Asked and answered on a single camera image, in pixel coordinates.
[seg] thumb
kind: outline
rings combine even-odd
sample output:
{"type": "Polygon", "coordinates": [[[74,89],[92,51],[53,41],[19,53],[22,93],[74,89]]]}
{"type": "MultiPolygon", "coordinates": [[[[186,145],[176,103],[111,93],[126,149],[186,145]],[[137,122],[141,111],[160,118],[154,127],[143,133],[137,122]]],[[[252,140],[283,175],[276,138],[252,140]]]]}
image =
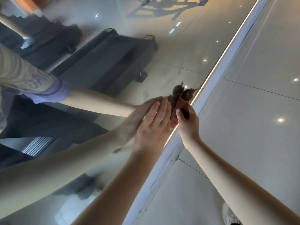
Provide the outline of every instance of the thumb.
{"type": "Polygon", "coordinates": [[[181,122],[185,121],[185,117],[183,116],[183,113],[180,109],[176,110],[176,116],[177,116],[177,119],[178,119],[178,123],[181,123],[181,122]]]}

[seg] sleeve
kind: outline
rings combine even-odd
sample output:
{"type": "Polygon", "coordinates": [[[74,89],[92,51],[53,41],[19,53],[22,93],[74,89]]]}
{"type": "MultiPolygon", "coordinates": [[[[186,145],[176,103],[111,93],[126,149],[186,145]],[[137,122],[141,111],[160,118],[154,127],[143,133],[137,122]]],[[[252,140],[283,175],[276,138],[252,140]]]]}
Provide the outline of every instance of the sleeve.
{"type": "Polygon", "coordinates": [[[1,44],[0,83],[20,90],[35,103],[61,102],[71,92],[61,79],[32,66],[1,44]]]}

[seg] purple sleeve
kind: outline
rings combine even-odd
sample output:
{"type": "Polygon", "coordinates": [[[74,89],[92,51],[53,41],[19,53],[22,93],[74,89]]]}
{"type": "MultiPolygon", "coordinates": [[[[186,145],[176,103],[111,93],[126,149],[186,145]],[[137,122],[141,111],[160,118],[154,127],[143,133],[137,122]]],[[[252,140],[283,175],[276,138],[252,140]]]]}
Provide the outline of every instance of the purple sleeve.
{"type": "Polygon", "coordinates": [[[34,103],[53,102],[58,103],[66,99],[71,92],[71,86],[59,78],[45,91],[39,93],[22,92],[31,98],[34,103]]]}

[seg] hand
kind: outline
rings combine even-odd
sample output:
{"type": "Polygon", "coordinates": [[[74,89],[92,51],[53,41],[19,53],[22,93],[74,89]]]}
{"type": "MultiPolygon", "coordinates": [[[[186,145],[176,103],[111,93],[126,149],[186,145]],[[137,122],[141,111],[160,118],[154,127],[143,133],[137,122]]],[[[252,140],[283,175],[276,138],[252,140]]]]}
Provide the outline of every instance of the hand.
{"type": "Polygon", "coordinates": [[[142,105],[137,106],[136,110],[134,110],[118,127],[111,131],[117,135],[120,148],[135,136],[137,128],[143,121],[152,105],[157,101],[161,101],[162,99],[162,96],[152,98],[144,102],[142,105]]]}
{"type": "Polygon", "coordinates": [[[176,110],[179,133],[186,149],[189,149],[192,144],[201,141],[199,136],[199,118],[191,105],[188,106],[188,112],[190,117],[186,119],[180,109],[176,110]]]}
{"type": "Polygon", "coordinates": [[[171,104],[167,98],[155,102],[137,129],[133,153],[154,155],[159,158],[170,132],[171,104]]]}

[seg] shoe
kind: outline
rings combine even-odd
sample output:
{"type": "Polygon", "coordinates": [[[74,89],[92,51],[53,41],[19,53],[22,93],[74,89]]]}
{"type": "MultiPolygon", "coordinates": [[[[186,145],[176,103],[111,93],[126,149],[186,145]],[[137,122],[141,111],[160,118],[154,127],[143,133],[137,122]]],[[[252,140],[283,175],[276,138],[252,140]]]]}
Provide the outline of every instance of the shoe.
{"type": "Polygon", "coordinates": [[[243,225],[226,202],[224,202],[222,206],[222,218],[225,225],[233,225],[233,224],[243,225]]]}
{"type": "Polygon", "coordinates": [[[24,37],[23,39],[24,39],[24,42],[23,42],[21,49],[26,49],[35,43],[35,40],[32,37],[24,37]]]}

